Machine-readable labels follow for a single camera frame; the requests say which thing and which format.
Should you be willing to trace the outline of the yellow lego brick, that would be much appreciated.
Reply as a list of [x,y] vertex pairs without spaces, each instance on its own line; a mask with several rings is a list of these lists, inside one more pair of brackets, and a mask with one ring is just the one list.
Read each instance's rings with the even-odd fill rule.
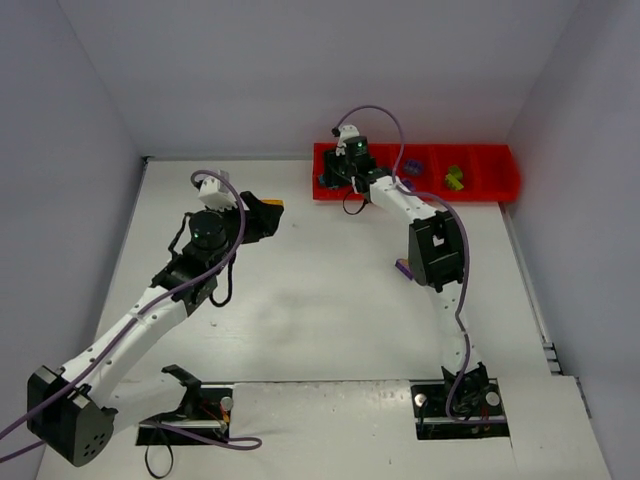
[[278,199],[263,199],[262,202],[272,206],[284,207],[284,201]]

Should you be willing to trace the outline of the lilac rounded lego plate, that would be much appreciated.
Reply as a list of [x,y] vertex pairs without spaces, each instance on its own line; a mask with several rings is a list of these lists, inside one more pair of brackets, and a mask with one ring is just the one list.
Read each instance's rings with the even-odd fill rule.
[[409,180],[409,179],[403,179],[402,180],[402,184],[409,190],[409,191],[414,191],[415,190],[415,186],[414,184]]

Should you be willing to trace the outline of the purple curved lego brick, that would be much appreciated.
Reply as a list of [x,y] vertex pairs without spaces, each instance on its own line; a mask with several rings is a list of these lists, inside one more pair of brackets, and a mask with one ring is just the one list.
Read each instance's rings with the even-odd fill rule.
[[402,168],[403,172],[412,177],[419,177],[424,172],[424,165],[421,161],[415,159],[407,159]]

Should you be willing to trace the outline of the lime green small lego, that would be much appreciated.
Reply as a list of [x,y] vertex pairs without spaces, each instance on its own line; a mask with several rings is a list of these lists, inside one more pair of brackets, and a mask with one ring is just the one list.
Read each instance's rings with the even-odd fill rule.
[[451,191],[461,191],[464,189],[463,183],[454,175],[447,174],[444,181],[447,188]]

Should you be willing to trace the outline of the lime green lego brick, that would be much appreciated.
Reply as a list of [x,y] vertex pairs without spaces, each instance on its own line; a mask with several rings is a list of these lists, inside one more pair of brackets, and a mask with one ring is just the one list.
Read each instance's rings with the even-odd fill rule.
[[463,178],[463,172],[462,170],[456,166],[456,165],[452,165],[448,168],[448,173],[452,176],[454,176],[456,179],[460,180]]

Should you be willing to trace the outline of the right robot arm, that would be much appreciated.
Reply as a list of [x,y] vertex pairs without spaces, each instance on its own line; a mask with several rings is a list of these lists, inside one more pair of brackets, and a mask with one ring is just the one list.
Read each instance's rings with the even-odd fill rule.
[[335,128],[336,146],[323,153],[323,184],[350,187],[408,228],[408,266],[428,289],[440,331],[445,415],[472,423],[489,388],[463,315],[469,284],[469,240],[457,212],[440,197],[408,190],[395,169],[382,168],[352,125]]

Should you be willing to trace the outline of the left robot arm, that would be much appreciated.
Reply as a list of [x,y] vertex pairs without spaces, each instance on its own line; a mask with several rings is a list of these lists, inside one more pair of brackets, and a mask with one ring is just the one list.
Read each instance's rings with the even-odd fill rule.
[[282,202],[263,201],[249,191],[225,206],[213,200],[204,205],[184,216],[187,243],[169,250],[166,266],[118,322],[62,366],[42,366],[30,376],[27,427],[69,464],[89,464],[133,424],[164,412],[191,411],[200,383],[177,365],[138,384],[124,378],[210,299],[219,272],[235,260],[240,245],[273,236],[284,213]]

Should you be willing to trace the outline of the red divided sorting bin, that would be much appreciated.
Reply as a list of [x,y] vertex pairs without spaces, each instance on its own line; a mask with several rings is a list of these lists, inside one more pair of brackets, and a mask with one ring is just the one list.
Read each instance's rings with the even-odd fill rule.
[[[372,156],[381,167],[391,168],[402,153],[402,163],[414,161],[422,165],[421,174],[410,176],[399,172],[418,191],[434,193],[449,202],[513,202],[518,198],[521,177],[508,146],[500,144],[408,144],[373,143]],[[445,182],[449,168],[462,172],[460,191]]]

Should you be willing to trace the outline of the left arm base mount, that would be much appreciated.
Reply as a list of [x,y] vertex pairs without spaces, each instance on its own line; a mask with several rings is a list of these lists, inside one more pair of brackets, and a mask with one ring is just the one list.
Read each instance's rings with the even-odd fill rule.
[[230,438],[233,384],[203,382],[178,365],[164,367],[161,372],[174,377],[186,388],[181,403],[173,410],[156,414],[150,421],[171,429],[143,424],[138,427],[137,446],[196,446],[204,442],[177,432],[184,430],[209,440],[227,443]]

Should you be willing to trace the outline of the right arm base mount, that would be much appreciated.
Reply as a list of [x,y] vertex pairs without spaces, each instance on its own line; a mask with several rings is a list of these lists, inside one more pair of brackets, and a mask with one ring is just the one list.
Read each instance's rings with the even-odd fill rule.
[[410,383],[415,433],[419,441],[509,438],[502,397],[496,380],[464,400],[454,399],[450,409],[443,382]]

